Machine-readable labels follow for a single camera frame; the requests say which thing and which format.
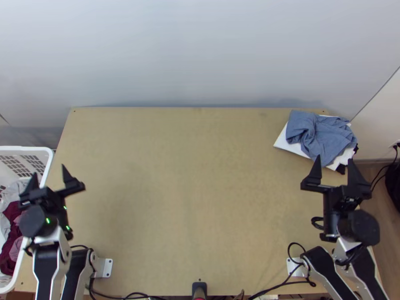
laundry basket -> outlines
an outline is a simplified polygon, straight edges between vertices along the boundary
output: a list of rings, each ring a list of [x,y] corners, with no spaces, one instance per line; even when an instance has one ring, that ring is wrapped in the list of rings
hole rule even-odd
[[[44,187],[53,156],[54,152],[46,147],[0,146],[0,189],[4,190],[18,180],[26,180],[34,172],[38,175],[40,187]],[[12,279],[8,283],[0,282],[0,294],[6,294],[14,288],[27,243],[28,238],[24,237]]]

dark red clothing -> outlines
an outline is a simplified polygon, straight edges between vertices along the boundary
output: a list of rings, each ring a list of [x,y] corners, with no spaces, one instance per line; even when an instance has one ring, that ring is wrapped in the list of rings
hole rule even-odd
[[[3,274],[10,276],[13,276],[14,269],[16,267],[16,262],[10,258],[10,250],[13,247],[15,240],[22,236],[20,228],[18,227],[17,223],[14,222],[14,220],[21,215],[21,210],[18,208],[18,203],[19,201],[11,202],[7,209],[3,211],[3,214],[9,220],[10,232],[7,240],[1,248],[0,271]]]

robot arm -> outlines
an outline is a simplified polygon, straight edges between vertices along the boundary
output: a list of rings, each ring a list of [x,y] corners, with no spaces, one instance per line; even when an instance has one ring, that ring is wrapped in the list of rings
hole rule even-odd
[[[33,174],[20,195],[19,208],[25,213],[19,228],[24,237],[32,240],[28,248],[33,256],[33,273],[37,280],[37,300],[60,299],[61,280],[65,277],[62,300],[82,300],[85,283],[92,278],[110,277],[112,259],[99,258],[91,248],[72,250],[68,241],[73,231],[68,223],[65,197],[85,190],[62,166],[65,188],[52,191],[39,188],[37,174]]]
[[[321,160],[318,156],[300,188],[323,194],[323,233],[325,242],[336,243],[333,254],[318,246],[300,257],[311,278],[322,282],[335,300],[358,299],[339,276],[355,282],[363,300],[388,300],[377,278],[371,246],[380,241],[377,220],[357,206],[371,198],[371,185],[363,178],[352,159],[348,160],[347,185],[321,184]]]

wooden table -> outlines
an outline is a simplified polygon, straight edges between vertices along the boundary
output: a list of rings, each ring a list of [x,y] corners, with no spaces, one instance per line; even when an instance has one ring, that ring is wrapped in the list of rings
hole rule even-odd
[[[70,244],[114,259],[111,277],[94,287],[179,296],[202,280],[209,295],[250,295],[287,277],[290,242],[331,249],[310,224],[323,213],[322,195],[300,191],[312,161],[273,148],[290,111],[72,109],[47,184],[63,186],[61,163],[86,184],[66,201]],[[325,184],[346,179],[323,170]],[[16,289],[35,288],[26,257]],[[273,293],[321,292],[295,284]]]

crumpled blue cloth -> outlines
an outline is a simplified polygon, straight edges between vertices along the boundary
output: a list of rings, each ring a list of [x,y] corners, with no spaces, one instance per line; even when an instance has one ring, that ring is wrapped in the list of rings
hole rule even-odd
[[[301,150],[313,161],[321,155],[321,165],[331,164],[357,138],[343,117],[320,116],[313,112],[292,110],[286,128],[289,144],[301,143]]]

